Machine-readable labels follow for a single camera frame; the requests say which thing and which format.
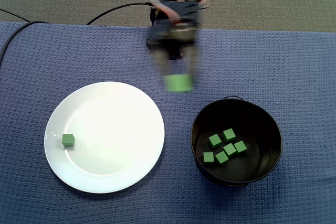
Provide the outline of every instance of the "plate rim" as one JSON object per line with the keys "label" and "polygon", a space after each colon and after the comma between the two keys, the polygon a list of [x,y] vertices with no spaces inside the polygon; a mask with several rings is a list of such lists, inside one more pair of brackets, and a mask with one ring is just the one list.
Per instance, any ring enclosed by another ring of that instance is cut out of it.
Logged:
{"label": "plate rim", "polygon": [[[124,84],[124,85],[128,85],[128,86],[131,86],[133,88],[136,88],[138,89],[139,91],[143,92],[145,95],[147,95],[149,97],[149,99],[152,100],[152,102],[155,104],[155,106],[157,107],[157,109],[159,110],[159,113],[160,113],[160,117],[162,119],[162,123],[163,123],[163,141],[162,141],[162,147],[160,147],[160,151],[158,152],[158,157],[155,159],[155,162],[153,162],[153,165],[148,169],[148,171],[146,171],[144,173],[144,175],[142,177],[140,177],[138,180],[132,182],[131,184],[125,186],[125,187],[122,187],[122,188],[119,188],[119,189],[116,189],[116,190],[109,190],[109,191],[101,191],[101,192],[97,192],[97,191],[90,191],[90,190],[83,190],[83,189],[80,189],[76,186],[73,186],[71,184],[69,184],[68,182],[66,182],[64,179],[62,179],[56,172],[55,170],[53,169],[53,167],[51,166],[50,164],[50,161],[48,159],[48,155],[47,155],[47,151],[46,151],[46,136],[47,136],[47,129],[48,129],[48,125],[49,125],[49,122],[50,122],[50,119],[52,117],[52,115],[54,114],[54,112],[57,110],[57,108],[61,105],[61,103],[63,103],[69,96],[71,96],[72,94],[78,92],[79,90],[85,88],[85,87],[88,87],[88,86],[92,86],[92,85],[97,85],[97,84],[101,84],[101,83],[120,83],[120,84]],[[95,82],[95,83],[91,83],[91,84],[88,84],[88,85],[85,85],[77,90],[75,90],[74,92],[72,92],[71,94],[67,95],[56,107],[55,109],[53,110],[52,114],[50,115],[49,117],[49,120],[48,120],[48,123],[46,125],[46,129],[45,129],[45,133],[44,133],[44,152],[45,152],[45,155],[46,155],[46,158],[47,158],[47,161],[48,161],[48,164],[51,168],[51,170],[54,172],[54,174],[61,180],[63,181],[65,184],[67,184],[68,186],[74,188],[74,189],[77,189],[79,191],[83,191],[83,192],[86,192],[86,193],[92,193],[92,194],[108,194],[108,193],[115,193],[116,191],[121,191],[121,190],[124,190],[128,187],[131,187],[133,186],[134,184],[136,184],[137,182],[139,182],[140,180],[142,180],[152,169],[153,167],[157,164],[160,156],[161,156],[161,153],[162,153],[162,150],[163,150],[163,146],[164,146],[164,140],[165,140],[165,128],[164,128],[164,121],[163,121],[163,117],[162,117],[162,114],[161,114],[161,111],[159,109],[159,107],[156,105],[156,103],[153,101],[153,99],[148,95],[146,94],[144,91],[142,91],[141,89],[133,86],[133,85],[130,85],[128,83],[124,83],[124,82],[118,82],[118,81],[101,81],[101,82]]]}

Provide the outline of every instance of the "bucket rim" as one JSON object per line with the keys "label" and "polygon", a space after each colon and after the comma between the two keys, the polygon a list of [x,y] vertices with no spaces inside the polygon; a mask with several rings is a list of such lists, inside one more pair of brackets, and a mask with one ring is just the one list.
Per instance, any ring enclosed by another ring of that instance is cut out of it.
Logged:
{"label": "bucket rim", "polygon": [[[202,165],[201,161],[198,160],[197,156],[196,156],[196,153],[195,153],[195,150],[194,150],[194,146],[193,146],[193,139],[192,139],[192,133],[193,133],[193,128],[194,128],[194,125],[195,125],[195,122],[198,118],[198,116],[202,113],[203,110],[205,110],[207,107],[209,107],[210,105],[212,105],[213,103],[216,103],[216,102],[221,102],[221,101],[228,101],[228,100],[235,100],[235,101],[240,101],[240,102],[246,102],[246,103],[249,103],[251,105],[254,105],[260,109],[262,109],[263,111],[265,111],[270,117],[271,119],[275,122],[277,128],[278,128],[278,131],[279,131],[279,134],[280,134],[280,141],[281,141],[281,146],[280,146],[280,153],[279,153],[279,157],[278,157],[278,160],[276,161],[275,165],[273,166],[273,168],[268,172],[266,173],[264,176],[260,177],[260,178],[257,178],[257,179],[253,179],[253,180],[249,180],[249,181],[244,181],[244,182],[233,182],[233,181],[228,181],[228,180],[224,180],[222,178],[218,178],[217,176],[213,175],[212,173],[210,173],[206,167],[204,167],[204,165]],[[249,183],[252,183],[252,182],[256,182],[258,180],[261,180],[263,178],[265,178],[267,175],[269,175],[274,169],[275,167],[278,165],[279,161],[280,161],[280,158],[281,158],[281,155],[282,155],[282,148],[283,148],[283,142],[282,142],[282,134],[281,134],[281,130],[279,128],[279,125],[278,123],[274,120],[274,118],[270,115],[270,113],[268,113],[266,110],[264,110],[262,107],[252,103],[252,102],[249,102],[249,101],[246,101],[236,95],[230,95],[228,97],[225,97],[225,98],[222,98],[222,99],[218,99],[216,101],[213,101],[207,105],[205,105],[199,112],[198,114],[196,115],[194,121],[193,121],[193,125],[191,127],[191,130],[190,130],[190,144],[191,144],[191,150],[193,151],[193,154],[194,154],[194,157],[195,157],[195,161],[197,162],[197,165],[201,166],[206,172],[208,172],[211,176],[213,176],[214,178],[216,178],[217,180],[219,181],[222,181],[224,183],[228,183],[228,185],[233,185],[233,186],[239,186],[239,185],[247,185]]]}

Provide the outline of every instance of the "green cube in gripper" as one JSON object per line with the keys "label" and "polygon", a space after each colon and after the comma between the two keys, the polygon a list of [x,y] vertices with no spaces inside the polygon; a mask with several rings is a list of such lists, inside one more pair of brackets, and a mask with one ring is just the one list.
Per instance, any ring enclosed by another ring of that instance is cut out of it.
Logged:
{"label": "green cube in gripper", "polygon": [[220,144],[222,143],[222,140],[220,140],[219,136],[217,134],[209,137],[209,142],[210,142],[210,146],[211,148],[215,148],[217,146],[220,146]]}
{"label": "green cube in gripper", "polygon": [[242,153],[247,150],[243,141],[239,141],[238,143],[235,143],[235,147],[238,153]]}
{"label": "green cube in gripper", "polygon": [[234,140],[236,138],[236,135],[232,129],[228,129],[228,130],[223,131],[223,137],[224,137],[225,142],[227,143],[227,142]]}
{"label": "green cube in gripper", "polygon": [[213,164],[214,163],[214,153],[213,152],[203,152],[203,161],[204,161],[204,164]]}
{"label": "green cube in gripper", "polygon": [[193,79],[190,74],[171,74],[164,76],[164,82],[169,92],[186,92],[193,90]]}
{"label": "green cube in gripper", "polygon": [[220,152],[217,155],[215,155],[217,162],[220,165],[223,165],[226,161],[229,160],[229,158],[226,156],[224,152]]}
{"label": "green cube in gripper", "polygon": [[235,154],[237,152],[236,148],[233,146],[232,143],[229,143],[228,145],[225,145],[223,147],[223,149],[225,150],[226,154],[230,157],[233,154]]}
{"label": "green cube in gripper", "polygon": [[62,136],[63,146],[73,146],[75,144],[75,137],[72,134],[63,134]]}

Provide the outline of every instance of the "green block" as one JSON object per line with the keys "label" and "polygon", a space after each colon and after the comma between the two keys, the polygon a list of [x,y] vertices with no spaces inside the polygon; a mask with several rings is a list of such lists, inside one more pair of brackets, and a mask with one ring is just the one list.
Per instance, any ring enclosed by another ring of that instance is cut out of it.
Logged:
{"label": "green block", "polygon": [[226,161],[229,160],[229,158],[226,156],[224,152],[220,152],[217,155],[215,155],[217,162],[219,162],[220,165],[223,165]]}
{"label": "green block", "polygon": [[222,140],[220,140],[219,136],[217,134],[209,137],[210,140],[210,146],[211,148],[215,148],[217,146],[220,146],[220,144],[222,143]]}
{"label": "green block", "polygon": [[224,137],[225,142],[230,142],[236,138],[236,135],[232,129],[228,129],[228,130],[223,131],[223,137]]}
{"label": "green block", "polygon": [[239,141],[238,143],[235,143],[235,147],[236,147],[238,153],[241,153],[241,152],[244,152],[245,150],[247,150],[243,141]]}
{"label": "green block", "polygon": [[205,164],[213,164],[214,163],[214,153],[203,152],[203,161]]}
{"label": "green block", "polygon": [[73,146],[75,144],[75,137],[72,134],[63,134],[62,144],[64,146]]}
{"label": "green block", "polygon": [[193,90],[193,80],[190,74],[172,74],[164,76],[165,86],[169,92],[186,92]]}
{"label": "green block", "polygon": [[226,154],[230,157],[237,152],[236,148],[233,146],[232,143],[224,146],[223,149],[225,150]]}

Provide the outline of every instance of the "white plate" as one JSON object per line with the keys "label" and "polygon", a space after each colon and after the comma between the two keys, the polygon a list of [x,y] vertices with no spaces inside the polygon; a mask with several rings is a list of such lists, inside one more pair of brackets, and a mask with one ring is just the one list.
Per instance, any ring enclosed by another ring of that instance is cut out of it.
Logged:
{"label": "white plate", "polygon": [[[73,147],[62,135],[75,136]],[[158,161],[164,125],[153,100],[120,82],[85,86],[66,97],[47,124],[44,148],[51,169],[69,186],[111,193],[141,180]]]}

